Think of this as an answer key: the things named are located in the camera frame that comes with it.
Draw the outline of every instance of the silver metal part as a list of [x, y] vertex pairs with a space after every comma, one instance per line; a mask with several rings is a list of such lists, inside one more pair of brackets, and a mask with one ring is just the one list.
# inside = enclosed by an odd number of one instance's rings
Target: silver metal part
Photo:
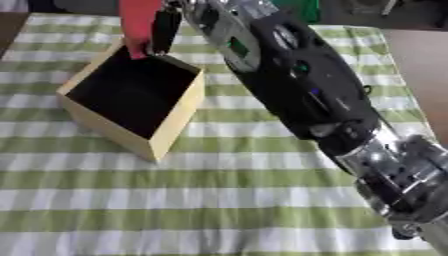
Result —
[[368, 143], [346, 155], [337, 156], [336, 159], [356, 177], [362, 177], [366, 172], [370, 172], [371, 166], [387, 172], [399, 165], [394, 157], [398, 154], [399, 142], [400, 138], [396, 133], [382, 123]]
[[286, 50], [294, 50], [299, 47], [297, 38], [284, 26], [277, 26], [275, 28], [274, 38]]
[[[223, 54], [232, 68], [241, 72], [258, 68], [260, 49], [249, 25], [278, 11], [269, 0], [184, 0], [181, 3], [188, 23]], [[234, 42], [245, 48], [244, 54], [232, 49]]]
[[448, 255], [448, 151], [382, 123], [372, 139], [336, 157], [369, 205], [404, 237], [421, 236]]

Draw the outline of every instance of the wooden table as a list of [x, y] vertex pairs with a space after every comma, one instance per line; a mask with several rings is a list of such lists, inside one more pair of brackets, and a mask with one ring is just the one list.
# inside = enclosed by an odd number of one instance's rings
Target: wooden table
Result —
[[0, 12], [0, 58], [12, 43], [29, 14]]
[[[0, 13], [0, 57], [28, 14]], [[448, 146], [448, 33], [383, 30], [397, 65], [439, 141]]]

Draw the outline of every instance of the checkered cloth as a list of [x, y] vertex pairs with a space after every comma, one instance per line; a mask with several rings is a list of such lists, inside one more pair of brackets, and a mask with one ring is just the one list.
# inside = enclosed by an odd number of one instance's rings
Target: checkered cloth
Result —
[[[402, 133], [433, 136], [374, 28], [315, 26]], [[56, 89], [120, 36], [113, 17], [32, 15], [0, 62], [1, 255], [418, 256], [183, 24], [172, 55], [206, 100], [159, 165], [72, 122]]]

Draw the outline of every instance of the green object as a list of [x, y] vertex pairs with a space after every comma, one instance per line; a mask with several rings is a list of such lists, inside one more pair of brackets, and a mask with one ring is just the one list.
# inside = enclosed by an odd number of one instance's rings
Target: green object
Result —
[[297, 17], [308, 23], [318, 22], [320, 19], [319, 0], [272, 0], [279, 8], [292, 10]]
[[241, 58], [246, 57], [249, 50], [235, 37], [230, 38], [227, 43], [228, 47]]

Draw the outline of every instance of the white stripe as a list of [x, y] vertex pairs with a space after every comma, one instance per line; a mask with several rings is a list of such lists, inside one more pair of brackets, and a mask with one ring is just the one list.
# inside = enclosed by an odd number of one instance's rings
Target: white stripe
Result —
[[20, 33], [16, 43], [111, 43], [121, 35], [107, 34], [101, 32], [92, 33]]
[[153, 189], [21, 189], [0, 190], [16, 198], [0, 211], [154, 210], [266, 207], [360, 207], [367, 203], [354, 187], [293, 188], [153, 188]]
[[31, 84], [38, 82], [47, 82], [51, 84], [62, 85], [74, 74], [75, 72], [64, 72], [64, 71], [0, 72], [0, 86], [2, 84]]
[[[358, 78], [361, 79], [362, 84], [372, 85], [372, 86], [404, 86], [405, 83], [400, 75], [359, 75]], [[205, 74], [206, 84], [223, 84], [223, 85], [233, 85], [241, 84], [238, 78], [231, 73], [222, 74]]]
[[[428, 125], [419, 122], [392, 123], [403, 135], [425, 134], [430, 136]], [[292, 137], [286, 127], [279, 121], [225, 123], [225, 122], [190, 122], [183, 132], [192, 138], [263, 138]], [[75, 122], [0, 122], [0, 138], [71, 138], [73, 136], [99, 137], [90, 129], [82, 128]]]
[[363, 85], [379, 86], [404, 86], [406, 85], [401, 75], [360, 75], [357, 74]]
[[337, 47], [370, 47], [375, 45], [385, 44], [383, 38], [376, 34], [368, 36], [355, 36], [355, 37], [324, 37], [324, 40], [331, 46]]
[[394, 239], [389, 227], [5, 232], [0, 241], [7, 241], [6, 251], [20, 256], [36, 255], [36, 246], [57, 248], [60, 256], [430, 250], [421, 239]]
[[[372, 104], [378, 110], [418, 109], [416, 101], [411, 97], [372, 97]], [[60, 108], [56, 96], [53, 95], [0, 95], [0, 108]], [[265, 109], [253, 96], [208, 96], [202, 105], [203, 109]]]
[[154, 164], [133, 153], [21, 153], [0, 154], [2, 168], [7, 171], [98, 171], [108, 170], [308, 170], [337, 169], [323, 153], [168, 153]]
[[[63, 83], [74, 75], [74, 72], [0, 72], [0, 85], [2, 84], [29, 84], [36, 82]], [[358, 76], [365, 85], [376, 86], [403, 86], [400, 75], [362, 75]], [[205, 74], [205, 84], [235, 85], [241, 84], [238, 78], [231, 73]]]
[[[372, 97], [372, 105], [378, 110], [418, 109], [411, 97]], [[208, 96], [202, 105], [204, 109], [264, 109], [252, 96]]]
[[203, 36], [183, 36], [182, 33], [178, 33], [174, 38], [173, 44], [189, 44], [189, 45], [207, 45], [208, 42]]
[[95, 52], [53, 52], [53, 51], [8, 51], [3, 56], [3, 61], [33, 61], [33, 62], [48, 62], [48, 61], [77, 61], [90, 62], [93, 57], [98, 55]]
[[[171, 56], [182, 59], [191, 64], [225, 64], [224, 59], [219, 53], [170, 53]], [[390, 65], [393, 64], [389, 56], [380, 56], [375, 54], [364, 54], [352, 56], [342, 54], [342, 57], [349, 65], [372, 66], [372, 65]]]
[[27, 20], [28, 26], [38, 25], [75, 25], [91, 26], [94, 23], [102, 25], [120, 26], [120, 19], [117, 17], [103, 16], [75, 16], [75, 15], [31, 15]]

